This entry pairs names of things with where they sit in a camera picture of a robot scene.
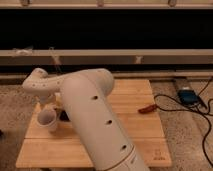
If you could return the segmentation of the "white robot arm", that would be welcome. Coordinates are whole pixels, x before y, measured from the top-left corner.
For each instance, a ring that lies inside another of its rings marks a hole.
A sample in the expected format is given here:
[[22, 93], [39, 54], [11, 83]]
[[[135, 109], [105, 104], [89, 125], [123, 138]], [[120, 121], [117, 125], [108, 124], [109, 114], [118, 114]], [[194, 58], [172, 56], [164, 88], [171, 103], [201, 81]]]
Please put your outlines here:
[[150, 171], [107, 100], [114, 88], [110, 71], [98, 68], [50, 77], [44, 69], [36, 68], [22, 87], [43, 102], [56, 92], [60, 94], [97, 171]]

